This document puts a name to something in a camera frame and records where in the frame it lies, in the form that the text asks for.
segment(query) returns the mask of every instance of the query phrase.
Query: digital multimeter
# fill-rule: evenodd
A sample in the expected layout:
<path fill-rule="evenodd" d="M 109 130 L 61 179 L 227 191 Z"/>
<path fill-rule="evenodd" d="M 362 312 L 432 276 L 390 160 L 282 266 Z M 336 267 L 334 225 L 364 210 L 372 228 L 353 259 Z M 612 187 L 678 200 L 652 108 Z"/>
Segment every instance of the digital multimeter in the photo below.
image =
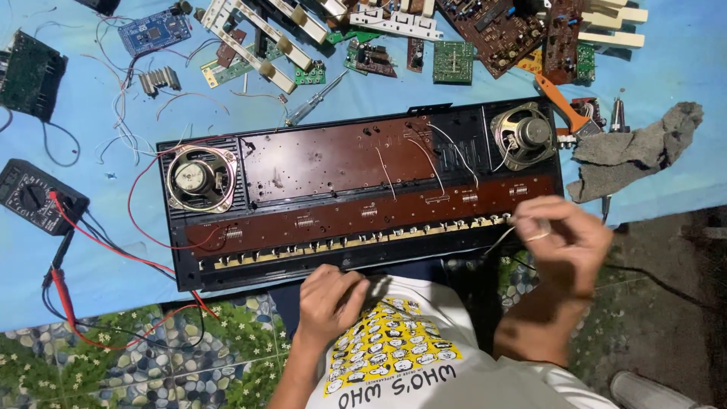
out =
<path fill-rule="evenodd" d="M 89 205 L 89 199 L 60 180 L 22 159 L 10 159 L 0 172 L 0 204 L 52 236 L 71 228 L 50 199 L 56 191 L 65 214 L 74 223 Z"/>

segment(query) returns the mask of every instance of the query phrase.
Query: blue arduino board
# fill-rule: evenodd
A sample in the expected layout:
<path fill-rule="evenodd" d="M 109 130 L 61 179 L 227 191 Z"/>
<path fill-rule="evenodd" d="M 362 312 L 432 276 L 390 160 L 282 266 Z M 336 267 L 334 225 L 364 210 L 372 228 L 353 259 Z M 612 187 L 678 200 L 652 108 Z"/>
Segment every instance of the blue arduino board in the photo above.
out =
<path fill-rule="evenodd" d="M 119 27 L 124 47 L 132 55 L 165 48 L 192 36 L 184 15 L 173 15 L 165 10 Z"/>

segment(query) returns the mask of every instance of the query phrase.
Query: white t-shirt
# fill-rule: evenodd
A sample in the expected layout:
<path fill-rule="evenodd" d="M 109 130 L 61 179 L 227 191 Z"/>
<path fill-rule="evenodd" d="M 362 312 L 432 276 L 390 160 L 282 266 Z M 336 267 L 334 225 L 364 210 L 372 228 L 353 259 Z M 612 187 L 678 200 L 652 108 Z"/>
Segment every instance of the white t-shirt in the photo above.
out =
<path fill-rule="evenodd" d="M 451 288 L 380 276 L 371 289 L 359 321 L 326 353 L 307 408 L 616 409 L 560 367 L 479 350 Z"/>

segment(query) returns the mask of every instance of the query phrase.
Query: hand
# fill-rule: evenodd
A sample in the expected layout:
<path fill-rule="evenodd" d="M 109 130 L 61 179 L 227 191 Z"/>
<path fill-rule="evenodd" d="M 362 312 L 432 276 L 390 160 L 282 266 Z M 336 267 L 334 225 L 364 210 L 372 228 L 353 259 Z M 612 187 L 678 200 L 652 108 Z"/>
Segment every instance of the hand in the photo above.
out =
<path fill-rule="evenodd" d="M 295 336 L 308 347 L 322 349 L 356 323 L 369 281 L 356 271 L 318 267 L 300 286 L 300 324 Z"/>
<path fill-rule="evenodd" d="M 541 220 L 550 223 L 543 231 Z M 594 215 L 560 196 L 542 196 L 515 209 L 515 230 L 535 258 L 541 280 L 569 295 L 593 296 L 595 278 L 613 233 Z"/>

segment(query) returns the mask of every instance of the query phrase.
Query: screwdriver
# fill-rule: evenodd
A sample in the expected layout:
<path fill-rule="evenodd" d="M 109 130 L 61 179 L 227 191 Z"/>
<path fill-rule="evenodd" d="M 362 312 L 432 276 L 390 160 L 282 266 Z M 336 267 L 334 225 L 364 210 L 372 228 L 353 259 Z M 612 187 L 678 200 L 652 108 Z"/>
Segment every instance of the screwdriver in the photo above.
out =
<path fill-rule="evenodd" d="M 325 88 L 323 88 L 323 91 L 316 92 L 313 94 L 313 97 L 307 101 L 305 101 L 301 106 L 298 108 L 295 108 L 293 112 L 288 114 L 288 116 L 285 117 L 285 125 L 288 125 L 289 127 L 292 127 L 294 125 L 298 125 L 298 122 L 300 122 L 301 119 L 305 118 L 306 115 L 308 115 L 317 105 L 323 100 L 323 97 L 326 96 L 328 91 L 330 91 L 333 87 L 336 86 L 339 82 L 341 82 L 341 78 L 348 72 L 348 69 L 343 71 L 341 75 L 339 75 L 331 84 L 328 84 Z"/>

